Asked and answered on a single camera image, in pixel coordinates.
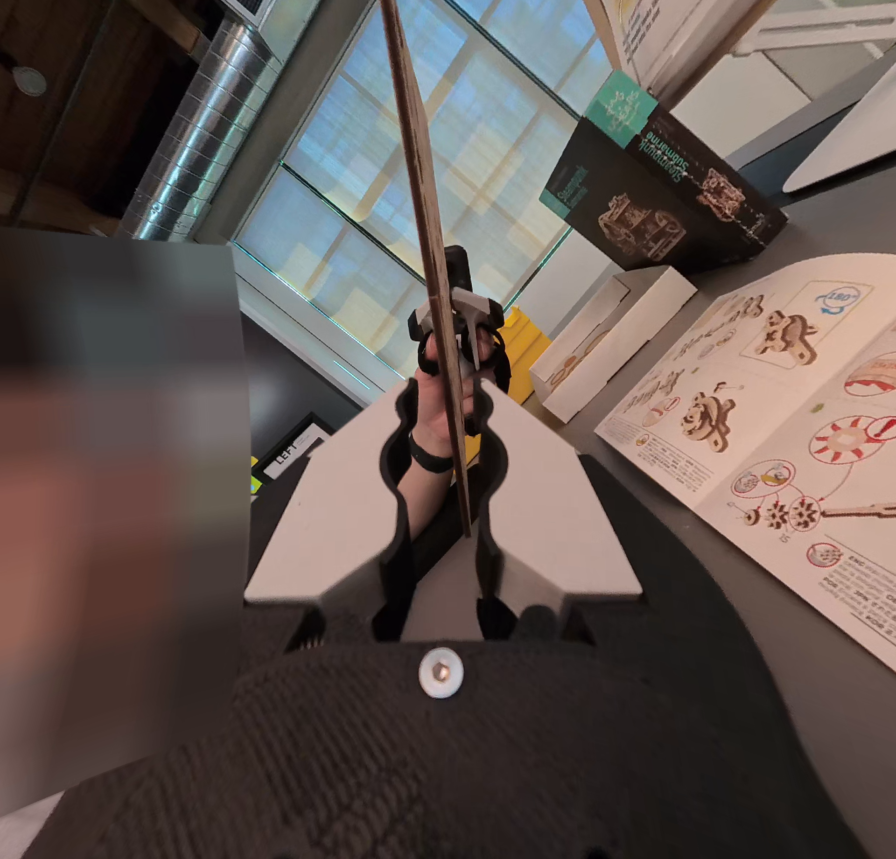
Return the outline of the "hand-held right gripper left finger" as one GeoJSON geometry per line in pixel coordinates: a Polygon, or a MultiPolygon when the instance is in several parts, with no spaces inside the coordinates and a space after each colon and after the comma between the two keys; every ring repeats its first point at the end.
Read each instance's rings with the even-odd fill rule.
{"type": "Polygon", "coordinates": [[[250,605],[317,608],[329,622],[353,615],[377,641],[398,641],[418,581],[407,504],[418,385],[400,383],[311,453],[301,475],[265,486],[272,499],[295,481],[245,588],[250,605]]]}

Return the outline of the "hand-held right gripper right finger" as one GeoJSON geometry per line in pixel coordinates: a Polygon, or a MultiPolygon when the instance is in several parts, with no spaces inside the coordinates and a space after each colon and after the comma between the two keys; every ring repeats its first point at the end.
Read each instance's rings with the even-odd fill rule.
{"type": "Polygon", "coordinates": [[[576,449],[483,379],[476,425],[483,637],[510,638],[531,607],[546,607],[564,626],[578,604],[641,599],[643,587],[576,449]]]}

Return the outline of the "laser-cut wooden parts sheet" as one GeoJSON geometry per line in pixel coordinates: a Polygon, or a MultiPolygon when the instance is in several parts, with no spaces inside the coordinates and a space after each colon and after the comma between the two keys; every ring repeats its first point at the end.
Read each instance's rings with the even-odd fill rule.
{"type": "Polygon", "coordinates": [[[420,240],[433,341],[442,375],[462,531],[471,532],[469,484],[462,411],[463,390],[453,309],[447,278],[442,224],[434,180],[427,116],[401,24],[397,0],[379,0],[384,21],[397,115],[420,240]]]}

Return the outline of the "person's left forearm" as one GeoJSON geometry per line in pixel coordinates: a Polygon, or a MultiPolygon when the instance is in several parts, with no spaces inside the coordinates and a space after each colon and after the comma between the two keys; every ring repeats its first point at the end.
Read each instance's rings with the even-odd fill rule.
{"type": "Polygon", "coordinates": [[[409,537],[416,540],[441,509],[453,471],[433,473],[412,460],[398,484],[408,513],[409,537]]]}

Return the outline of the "black model kit box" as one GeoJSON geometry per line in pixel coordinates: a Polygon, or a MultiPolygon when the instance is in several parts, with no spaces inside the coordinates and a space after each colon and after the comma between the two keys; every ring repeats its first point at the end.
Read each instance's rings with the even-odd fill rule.
{"type": "Polygon", "coordinates": [[[539,197],[624,271],[690,278],[753,260],[788,225],[622,70],[588,104],[539,197]]]}

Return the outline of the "person's left hand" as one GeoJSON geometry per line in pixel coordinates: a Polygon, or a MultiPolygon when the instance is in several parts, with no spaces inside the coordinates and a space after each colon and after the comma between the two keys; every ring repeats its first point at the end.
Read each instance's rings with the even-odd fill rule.
{"type": "Polygon", "coordinates": [[[428,455],[438,459],[451,458],[454,450],[442,373],[426,372],[419,362],[414,376],[418,384],[418,420],[412,432],[413,439],[428,455]]]}

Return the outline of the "yellow plastic bin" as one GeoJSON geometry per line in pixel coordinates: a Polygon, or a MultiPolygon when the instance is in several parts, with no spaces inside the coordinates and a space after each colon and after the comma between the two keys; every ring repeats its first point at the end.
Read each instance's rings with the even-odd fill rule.
{"type": "Polygon", "coordinates": [[[523,405],[534,392],[530,373],[532,364],[552,341],[516,306],[505,313],[500,333],[510,362],[508,395],[517,404],[523,405]]]}

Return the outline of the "black white marker card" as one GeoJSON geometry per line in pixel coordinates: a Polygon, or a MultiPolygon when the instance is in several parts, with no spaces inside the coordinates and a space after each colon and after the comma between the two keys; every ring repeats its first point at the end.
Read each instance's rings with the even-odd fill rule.
{"type": "Polygon", "coordinates": [[[304,459],[316,446],[329,440],[335,428],[314,413],[306,415],[260,459],[252,461],[252,493],[272,483],[289,467],[304,459]]]}

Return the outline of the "black wristband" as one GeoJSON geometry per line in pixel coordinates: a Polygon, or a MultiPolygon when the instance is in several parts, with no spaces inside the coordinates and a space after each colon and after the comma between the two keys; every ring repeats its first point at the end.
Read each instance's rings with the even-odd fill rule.
{"type": "Polygon", "coordinates": [[[413,433],[409,434],[408,442],[412,460],[424,471],[433,475],[443,475],[454,470],[454,459],[451,455],[442,457],[425,450],[417,444],[413,433]]]}

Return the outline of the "black flat screen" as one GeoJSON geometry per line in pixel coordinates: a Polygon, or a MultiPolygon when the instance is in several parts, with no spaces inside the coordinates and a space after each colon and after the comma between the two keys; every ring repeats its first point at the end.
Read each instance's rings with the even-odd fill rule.
{"type": "Polygon", "coordinates": [[[241,314],[248,379],[253,469],[265,467],[308,425],[332,434],[355,417],[361,406],[295,356],[259,324],[241,314]]]}

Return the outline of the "large gridded window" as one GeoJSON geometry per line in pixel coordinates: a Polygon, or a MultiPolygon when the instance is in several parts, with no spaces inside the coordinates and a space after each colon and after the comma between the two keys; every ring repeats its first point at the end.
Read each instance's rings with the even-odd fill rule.
{"type": "MultiPolygon", "coordinates": [[[[447,244],[553,338],[616,267],[539,200],[609,61],[582,0],[398,0],[447,244]]],[[[377,0],[321,0],[280,80],[283,144],[234,232],[244,310],[356,405],[400,377],[424,299],[377,0]]]]}

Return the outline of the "white cardboard box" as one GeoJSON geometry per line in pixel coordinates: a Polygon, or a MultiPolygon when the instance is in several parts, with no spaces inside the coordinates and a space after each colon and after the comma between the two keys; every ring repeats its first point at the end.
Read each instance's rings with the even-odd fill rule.
{"type": "Polygon", "coordinates": [[[540,404],[570,422],[696,292],[669,266],[608,279],[532,364],[540,404]]]}

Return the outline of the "open instruction booklet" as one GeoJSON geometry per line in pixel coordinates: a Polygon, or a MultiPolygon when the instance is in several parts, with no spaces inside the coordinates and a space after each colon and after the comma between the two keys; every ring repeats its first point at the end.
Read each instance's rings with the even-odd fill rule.
{"type": "Polygon", "coordinates": [[[895,668],[895,258],[717,298],[595,433],[895,668]]]}

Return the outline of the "white board stand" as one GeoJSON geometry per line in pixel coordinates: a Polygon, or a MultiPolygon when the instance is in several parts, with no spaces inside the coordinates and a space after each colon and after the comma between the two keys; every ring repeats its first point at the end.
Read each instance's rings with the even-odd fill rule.
{"type": "MultiPolygon", "coordinates": [[[[768,50],[839,47],[894,38],[895,3],[767,14],[742,37],[733,56],[768,50]]],[[[728,157],[736,168],[758,160],[848,106],[807,157],[789,174],[783,193],[798,193],[894,153],[894,48],[867,69],[751,140],[728,157]]]]}

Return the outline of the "slim silver air duct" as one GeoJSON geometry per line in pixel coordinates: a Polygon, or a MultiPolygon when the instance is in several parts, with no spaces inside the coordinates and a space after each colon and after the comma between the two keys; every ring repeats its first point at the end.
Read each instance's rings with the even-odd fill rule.
{"type": "Polygon", "coordinates": [[[249,25],[222,21],[122,216],[116,237],[185,242],[245,142],[282,63],[249,25]]]}

